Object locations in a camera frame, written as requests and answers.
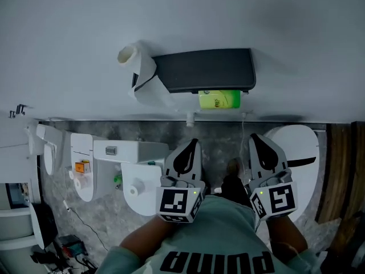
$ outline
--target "small toilet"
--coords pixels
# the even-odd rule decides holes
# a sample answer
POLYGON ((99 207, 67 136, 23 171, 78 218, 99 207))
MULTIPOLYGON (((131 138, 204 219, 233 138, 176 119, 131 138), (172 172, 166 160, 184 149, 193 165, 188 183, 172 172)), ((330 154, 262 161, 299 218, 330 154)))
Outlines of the small toilet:
POLYGON ((285 152, 293 181, 298 187, 298 209, 289 215, 296 221, 308 206, 318 178, 319 143, 314 131, 304 125, 289 125, 270 130, 266 137, 285 152))
POLYGON ((36 135, 46 142, 44 144, 43 157, 44 166, 46 167, 48 175, 53 175, 57 172, 61 165, 70 165, 71 159, 67 159, 66 156, 64 157, 63 153, 65 149, 67 151, 70 150, 70 147, 65 147, 70 146, 70 133, 42 124, 37 125, 36 131, 36 135))

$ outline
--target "marble floor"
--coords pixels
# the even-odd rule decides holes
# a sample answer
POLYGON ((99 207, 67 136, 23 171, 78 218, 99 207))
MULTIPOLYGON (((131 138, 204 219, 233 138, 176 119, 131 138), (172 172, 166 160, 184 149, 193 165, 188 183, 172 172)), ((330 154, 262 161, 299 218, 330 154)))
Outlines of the marble floor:
MULTIPOLYGON (((203 167, 212 188, 219 187, 225 176, 227 162, 240 155, 242 126, 241 123, 200 122, 194 128, 187 128, 181 122, 46 122, 58 129, 71 132, 93 134, 111 140, 144 140, 167 143, 171 150, 191 138, 199 139, 202 146, 203 167)), ((264 134, 270 129, 281 126, 278 123, 245 123, 244 141, 241 156, 246 167, 244 179, 249 178, 248 137, 251 133, 264 134)), ((295 222, 304 234, 308 245, 315 251, 326 249, 333 239, 340 220, 326 224, 314 221, 317 212, 326 161, 325 125, 309 125, 319 139, 320 168, 315 192, 304 214, 295 222)), ((126 204, 121 190, 115 190, 103 198, 84 202, 74 189, 66 169, 61 169, 54 176, 48 176, 41 160, 41 186, 44 201, 52 208, 59 236, 76 235, 84 241, 90 260, 99 265, 106 255, 97 236, 82 224, 72 212, 67 212, 63 200, 73 208, 83 221, 90 225, 99 235, 105 247, 109 249, 118 245, 130 232, 146 221, 148 217, 138 215, 126 204)), ((261 223, 258 236, 269 245, 269 234, 265 223, 261 223)))

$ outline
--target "toilet seat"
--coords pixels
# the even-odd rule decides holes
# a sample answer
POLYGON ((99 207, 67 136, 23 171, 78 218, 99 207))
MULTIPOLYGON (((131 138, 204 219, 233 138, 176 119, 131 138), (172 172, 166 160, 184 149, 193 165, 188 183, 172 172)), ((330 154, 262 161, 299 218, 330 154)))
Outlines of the toilet seat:
POLYGON ((49 175, 53 175, 55 171, 55 162, 56 162, 56 149, 54 145, 50 143, 44 144, 44 166, 46 167, 46 171, 49 175))
POLYGON ((278 127, 265 134, 266 137, 278 144, 285 152, 286 159, 299 160, 314 158, 314 162, 305 166, 290 167, 291 177, 297 182, 298 209, 289 215, 296 221, 308 206, 319 171, 319 143, 314 131, 304 125, 278 127))

